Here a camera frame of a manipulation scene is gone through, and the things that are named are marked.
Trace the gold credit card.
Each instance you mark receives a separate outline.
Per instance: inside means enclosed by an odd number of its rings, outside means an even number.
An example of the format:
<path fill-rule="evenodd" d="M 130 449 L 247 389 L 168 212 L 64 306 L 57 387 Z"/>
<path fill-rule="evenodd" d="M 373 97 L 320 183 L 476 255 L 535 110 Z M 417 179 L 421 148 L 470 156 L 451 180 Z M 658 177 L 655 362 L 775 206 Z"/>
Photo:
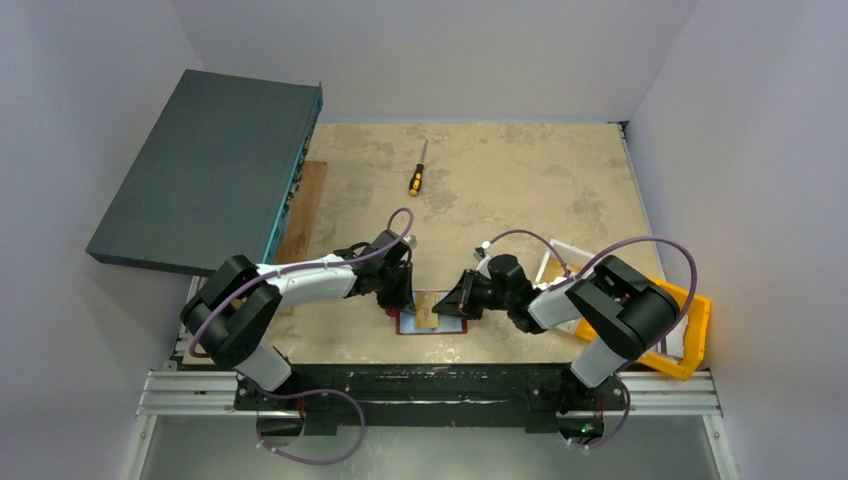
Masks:
<path fill-rule="evenodd" d="M 433 307 L 439 302 L 441 293 L 425 291 L 416 294 L 416 312 L 414 326 L 417 330 L 434 330 L 439 325 L 439 315 L 433 312 Z"/>

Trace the red card holder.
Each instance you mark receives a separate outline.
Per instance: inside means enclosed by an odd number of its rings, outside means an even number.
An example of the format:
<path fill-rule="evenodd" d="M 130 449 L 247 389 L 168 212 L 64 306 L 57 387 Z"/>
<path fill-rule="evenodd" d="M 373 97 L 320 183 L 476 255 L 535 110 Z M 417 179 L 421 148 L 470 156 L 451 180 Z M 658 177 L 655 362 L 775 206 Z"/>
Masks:
<path fill-rule="evenodd" d="M 416 294 L 424 291 L 413 291 Z M 446 290 L 430 290 L 441 293 L 440 300 L 447 294 Z M 386 309 L 385 314 L 395 321 L 395 333 L 401 336 L 412 335 L 462 335 L 468 332 L 467 320 L 461 317 L 439 315 L 439 325 L 434 330 L 417 330 L 414 326 L 414 313 L 399 312 L 395 309 Z"/>

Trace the white VIP credit card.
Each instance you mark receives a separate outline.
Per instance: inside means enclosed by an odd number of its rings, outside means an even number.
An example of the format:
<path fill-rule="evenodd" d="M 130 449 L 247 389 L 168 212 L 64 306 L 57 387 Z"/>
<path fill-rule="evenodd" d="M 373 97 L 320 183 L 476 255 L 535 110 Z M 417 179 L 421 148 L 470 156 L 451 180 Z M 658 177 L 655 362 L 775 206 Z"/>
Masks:
<path fill-rule="evenodd" d="M 670 357 L 682 359 L 685 353 L 684 339 L 688 327 L 688 317 L 682 317 L 675 327 L 665 336 L 661 351 Z"/>

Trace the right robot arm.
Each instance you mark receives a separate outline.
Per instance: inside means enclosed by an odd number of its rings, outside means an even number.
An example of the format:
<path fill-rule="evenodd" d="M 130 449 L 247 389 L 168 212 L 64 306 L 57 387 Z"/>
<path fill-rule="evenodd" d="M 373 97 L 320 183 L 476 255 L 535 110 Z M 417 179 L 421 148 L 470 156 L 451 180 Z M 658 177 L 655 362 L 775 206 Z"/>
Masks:
<path fill-rule="evenodd" d="M 585 278 L 545 289 L 531 283 L 513 255 L 497 255 L 485 268 L 484 273 L 465 270 L 432 312 L 478 320 L 486 310 L 504 311 L 519 330 L 531 334 L 586 320 L 596 337 L 561 381 L 564 399 L 576 407 L 596 399 L 601 384 L 656 345 L 681 313 L 666 290 L 614 255 Z"/>

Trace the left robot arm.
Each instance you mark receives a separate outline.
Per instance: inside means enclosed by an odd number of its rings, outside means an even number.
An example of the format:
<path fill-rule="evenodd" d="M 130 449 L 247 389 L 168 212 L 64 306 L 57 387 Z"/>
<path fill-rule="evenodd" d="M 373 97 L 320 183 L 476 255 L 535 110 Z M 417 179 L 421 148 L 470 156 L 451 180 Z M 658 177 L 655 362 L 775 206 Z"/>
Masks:
<path fill-rule="evenodd" d="M 187 302 L 180 320 L 215 365 L 259 386 L 272 408 L 297 399 L 298 382 L 288 359 L 263 337 L 279 310 L 302 304 L 373 294 L 383 310 L 411 311 L 411 252 L 415 238 L 382 231 L 320 259 L 288 265 L 227 259 Z"/>

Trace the wooden board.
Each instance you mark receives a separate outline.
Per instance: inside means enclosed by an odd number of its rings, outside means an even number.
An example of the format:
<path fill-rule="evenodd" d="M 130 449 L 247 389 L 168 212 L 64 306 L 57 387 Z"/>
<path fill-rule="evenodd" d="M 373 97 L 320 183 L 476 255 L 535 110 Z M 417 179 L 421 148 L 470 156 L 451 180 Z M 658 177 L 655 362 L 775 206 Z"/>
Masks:
<path fill-rule="evenodd" d="M 328 171 L 326 162 L 306 161 L 294 193 L 284 237 L 274 257 L 276 264 L 305 261 Z"/>

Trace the yellow black screwdriver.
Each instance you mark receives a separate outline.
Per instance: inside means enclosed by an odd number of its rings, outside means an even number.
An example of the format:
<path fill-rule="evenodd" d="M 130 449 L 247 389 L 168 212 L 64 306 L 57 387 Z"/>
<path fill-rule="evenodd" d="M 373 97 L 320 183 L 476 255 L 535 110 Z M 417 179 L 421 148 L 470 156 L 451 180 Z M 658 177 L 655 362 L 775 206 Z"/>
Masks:
<path fill-rule="evenodd" d="M 422 188 L 423 184 L 423 173 L 425 169 L 425 160 L 427 156 L 429 141 L 425 140 L 422 146 L 421 154 L 419 157 L 419 161 L 416 163 L 415 170 L 410 178 L 408 185 L 408 193 L 410 196 L 417 196 Z"/>

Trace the yellow plastic bin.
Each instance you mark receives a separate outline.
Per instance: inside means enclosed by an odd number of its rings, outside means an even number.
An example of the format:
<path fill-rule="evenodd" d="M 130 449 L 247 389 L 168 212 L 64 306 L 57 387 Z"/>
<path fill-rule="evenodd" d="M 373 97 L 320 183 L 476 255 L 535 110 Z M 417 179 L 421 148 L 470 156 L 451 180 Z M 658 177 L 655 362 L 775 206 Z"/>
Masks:
<path fill-rule="evenodd" d="M 681 307 L 688 298 L 689 291 L 685 287 L 679 287 L 654 276 L 647 278 L 669 293 Z M 635 363 L 680 381 L 688 380 L 699 369 L 705 357 L 707 330 L 711 316 L 711 300 L 708 297 L 695 294 L 685 316 L 688 317 L 688 327 L 684 339 L 685 353 L 682 359 L 649 350 Z M 581 319 L 578 329 L 573 335 L 585 342 L 590 342 L 597 336 L 585 319 Z"/>

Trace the white frame tray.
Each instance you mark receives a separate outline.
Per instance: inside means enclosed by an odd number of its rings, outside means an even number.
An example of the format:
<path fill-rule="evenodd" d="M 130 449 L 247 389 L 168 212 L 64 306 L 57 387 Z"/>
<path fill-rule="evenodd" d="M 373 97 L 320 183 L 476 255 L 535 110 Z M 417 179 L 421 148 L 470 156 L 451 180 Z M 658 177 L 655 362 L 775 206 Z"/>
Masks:
<path fill-rule="evenodd" d="M 546 252 L 532 281 L 534 285 L 540 288 L 545 288 L 548 284 L 558 283 L 560 277 L 576 275 L 594 257 L 593 253 L 556 239 L 550 240 L 549 243 L 565 262 L 566 268 L 562 267 L 556 255 Z M 563 292 L 561 292 L 561 295 L 564 305 L 558 304 L 554 309 L 553 325 L 547 326 L 547 329 L 557 328 L 568 334 L 575 334 L 582 316 Z"/>

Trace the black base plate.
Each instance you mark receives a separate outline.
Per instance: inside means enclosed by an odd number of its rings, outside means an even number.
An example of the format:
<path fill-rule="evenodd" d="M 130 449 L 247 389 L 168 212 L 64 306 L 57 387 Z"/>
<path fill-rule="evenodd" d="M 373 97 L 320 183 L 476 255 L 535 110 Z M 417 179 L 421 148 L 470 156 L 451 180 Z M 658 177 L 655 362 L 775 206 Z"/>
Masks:
<path fill-rule="evenodd" d="M 234 398 L 238 411 L 290 413 L 308 435 L 365 423 L 596 439 L 627 405 L 619 379 L 588 388 L 566 363 L 300 364 L 271 396 L 239 380 Z"/>

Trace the dark grey network switch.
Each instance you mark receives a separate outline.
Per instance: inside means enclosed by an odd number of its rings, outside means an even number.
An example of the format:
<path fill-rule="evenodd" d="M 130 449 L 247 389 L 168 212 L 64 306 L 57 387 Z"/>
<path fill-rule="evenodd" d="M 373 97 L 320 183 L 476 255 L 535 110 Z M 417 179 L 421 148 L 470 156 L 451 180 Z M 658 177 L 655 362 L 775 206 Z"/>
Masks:
<path fill-rule="evenodd" d="M 271 261 L 322 107 L 317 85 L 186 70 L 87 253 L 197 276 Z"/>

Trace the aluminium rail frame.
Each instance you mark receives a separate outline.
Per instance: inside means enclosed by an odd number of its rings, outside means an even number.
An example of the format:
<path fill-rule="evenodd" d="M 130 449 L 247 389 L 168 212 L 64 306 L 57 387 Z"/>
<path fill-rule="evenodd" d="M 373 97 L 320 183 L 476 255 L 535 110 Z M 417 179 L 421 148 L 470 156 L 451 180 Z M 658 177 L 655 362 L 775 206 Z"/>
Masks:
<path fill-rule="evenodd" d="M 271 398 L 233 373 L 152 372 L 145 382 L 140 415 L 298 414 L 327 412 L 349 395 L 369 417 L 402 407 L 496 407 L 519 414 L 713 416 L 721 412 L 708 373 L 688 381 L 659 374 L 625 373 L 596 390 L 567 394 L 557 369 L 524 370 L 515 365 L 483 367 L 349 367 L 333 374 L 315 367 L 302 379 L 304 400 L 290 393 Z"/>

